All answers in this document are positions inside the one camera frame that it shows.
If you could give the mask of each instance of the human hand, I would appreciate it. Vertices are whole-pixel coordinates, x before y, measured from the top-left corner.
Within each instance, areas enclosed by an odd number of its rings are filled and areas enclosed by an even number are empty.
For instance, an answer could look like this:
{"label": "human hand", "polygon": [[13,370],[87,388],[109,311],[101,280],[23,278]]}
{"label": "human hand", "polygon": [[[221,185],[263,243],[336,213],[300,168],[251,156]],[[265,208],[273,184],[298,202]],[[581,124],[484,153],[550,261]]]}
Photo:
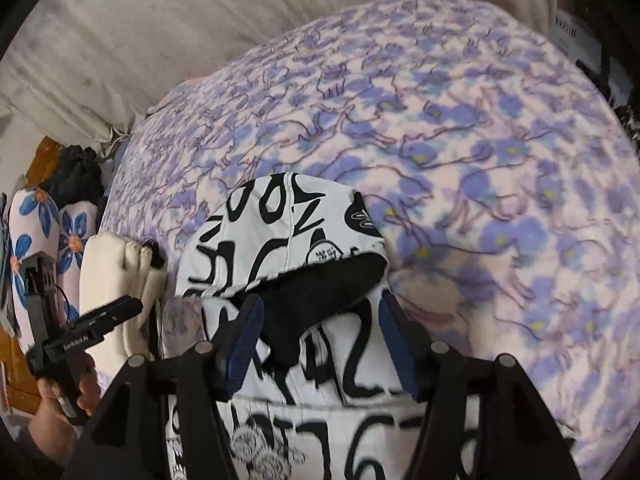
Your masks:
{"label": "human hand", "polygon": [[[100,401],[100,386],[95,372],[94,359],[86,355],[86,373],[78,383],[82,395],[78,407],[91,416]],[[46,378],[38,380],[38,391],[42,397],[40,407],[29,423],[29,433],[38,448],[61,466],[65,466],[73,455],[78,436],[62,412],[58,398],[60,386]]]}

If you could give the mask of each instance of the floral bedsheet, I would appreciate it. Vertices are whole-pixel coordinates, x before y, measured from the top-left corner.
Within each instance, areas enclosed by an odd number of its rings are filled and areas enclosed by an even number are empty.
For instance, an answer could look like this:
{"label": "floral bedsheet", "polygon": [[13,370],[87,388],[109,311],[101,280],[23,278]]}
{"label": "floral bedsheet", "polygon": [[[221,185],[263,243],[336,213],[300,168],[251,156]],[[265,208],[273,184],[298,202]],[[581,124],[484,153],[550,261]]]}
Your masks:
{"label": "floral bedsheet", "polygon": [[[359,189],[411,315],[466,354],[513,353],[598,479],[640,419],[640,168],[594,85],[491,4],[351,7],[181,84],[135,131],[104,230],[185,242],[280,171]],[[173,283],[168,286],[169,296]],[[163,341],[203,337],[169,300]]]}

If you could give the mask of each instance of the beige fabric curtain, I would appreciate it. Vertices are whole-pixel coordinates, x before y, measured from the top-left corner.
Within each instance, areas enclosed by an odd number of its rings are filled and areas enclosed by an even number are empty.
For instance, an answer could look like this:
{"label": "beige fabric curtain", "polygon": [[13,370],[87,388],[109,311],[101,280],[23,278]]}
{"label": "beige fabric curtain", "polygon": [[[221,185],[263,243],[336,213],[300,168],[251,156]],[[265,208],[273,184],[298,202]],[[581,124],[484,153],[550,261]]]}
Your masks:
{"label": "beige fabric curtain", "polygon": [[[130,131],[181,81],[369,0],[41,0],[0,62],[0,104],[65,144]],[[557,0],[487,0],[546,32]]]}

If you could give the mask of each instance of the silver bolt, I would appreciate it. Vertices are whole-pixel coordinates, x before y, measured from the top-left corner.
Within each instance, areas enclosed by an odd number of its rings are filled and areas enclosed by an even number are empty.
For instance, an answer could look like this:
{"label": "silver bolt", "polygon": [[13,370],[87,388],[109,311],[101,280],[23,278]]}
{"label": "silver bolt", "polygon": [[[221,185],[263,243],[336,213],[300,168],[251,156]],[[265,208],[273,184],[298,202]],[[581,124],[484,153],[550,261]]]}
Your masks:
{"label": "silver bolt", "polygon": [[145,363],[145,357],[142,354],[135,354],[132,355],[128,360],[127,360],[127,364],[131,367],[131,368],[138,368],[139,366],[142,366]]}
{"label": "silver bolt", "polygon": [[516,359],[510,354],[501,354],[500,357],[498,357],[498,362],[507,368],[511,368],[516,365]]}
{"label": "silver bolt", "polygon": [[200,341],[197,345],[196,345],[196,352],[198,354],[208,354],[209,352],[211,352],[213,350],[213,345],[211,344],[210,341]]}
{"label": "silver bolt", "polygon": [[449,351],[449,345],[444,341],[434,341],[431,343],[431,351],[436,354],[446,354]]}

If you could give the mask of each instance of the blue gripper pad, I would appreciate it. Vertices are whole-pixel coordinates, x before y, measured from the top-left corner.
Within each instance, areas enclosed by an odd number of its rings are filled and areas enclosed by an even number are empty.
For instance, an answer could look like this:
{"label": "blue gripper pad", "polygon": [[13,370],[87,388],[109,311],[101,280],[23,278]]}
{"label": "blue gripper pad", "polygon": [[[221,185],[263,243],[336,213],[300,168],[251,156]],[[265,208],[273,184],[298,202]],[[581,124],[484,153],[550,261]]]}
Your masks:
{"label": "blue gripper pad", "polygon": [[384,296],[378,303],[378,323],[385,338],[386,348],[389,350],[391,360],[396,367],[402,389],[410,394],[413,400],[417,400],[418,381],[415,373],[415,360]]}
{"label": "blue gripper pad", "polygon": [[226,360],[225,393],[229,398],[242,388],[264,323],[264,303],[257,298]]}

